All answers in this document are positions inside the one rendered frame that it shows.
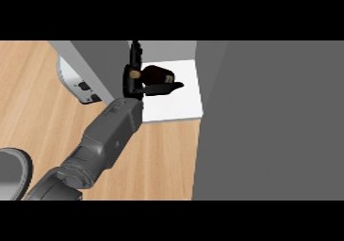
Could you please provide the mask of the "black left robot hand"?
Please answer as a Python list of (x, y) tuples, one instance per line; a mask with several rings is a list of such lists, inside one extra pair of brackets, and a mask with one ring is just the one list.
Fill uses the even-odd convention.
[(168, 84), (155, 84), (146, 86), (140, 80), (141, 67), (141, 48), (137, 40), (131, 42), (129, 47), (129, 62), (124, 67), (122, 72), (122, 95), (125, 98), (143, 99), (144, 96), (168, 95), (184, 84), (175, 81)]

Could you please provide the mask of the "dark brown wine bottle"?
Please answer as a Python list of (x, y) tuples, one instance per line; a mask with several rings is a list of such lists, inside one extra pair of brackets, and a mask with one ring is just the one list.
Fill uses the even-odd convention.
[(174, 82), (174, 73), (165, 68), (149, 65), (140, 72), (140, 80), (146, 86)]

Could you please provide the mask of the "white cabinet shelf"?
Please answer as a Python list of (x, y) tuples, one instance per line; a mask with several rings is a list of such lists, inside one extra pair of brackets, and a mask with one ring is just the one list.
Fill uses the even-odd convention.
[(175, 60), (143, 63), (169, 70), (175, 81), (184, 86), (168, 95), (143, 98), (141, 122), (163, 122), (200, 119), (203, 115), (194, 60)]

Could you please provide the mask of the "pale grey appliance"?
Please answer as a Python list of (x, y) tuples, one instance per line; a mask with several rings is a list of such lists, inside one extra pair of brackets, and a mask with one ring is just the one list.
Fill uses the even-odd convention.
[(93, 104), (100, 102), (100, 98), (85, 83), (85, 80), (75, 73), (73, 69), (60, 56), (57, 56), (56, 69), (62, 85), (72, 96), (76, 98), (78, 102), (81, 104)]

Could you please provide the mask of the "dark grey round object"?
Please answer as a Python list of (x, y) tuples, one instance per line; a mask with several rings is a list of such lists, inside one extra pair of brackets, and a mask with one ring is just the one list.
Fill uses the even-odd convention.
[(32, 179), (31, 156), (16, 148), (0, 149), (0, 201), (19, 201)]

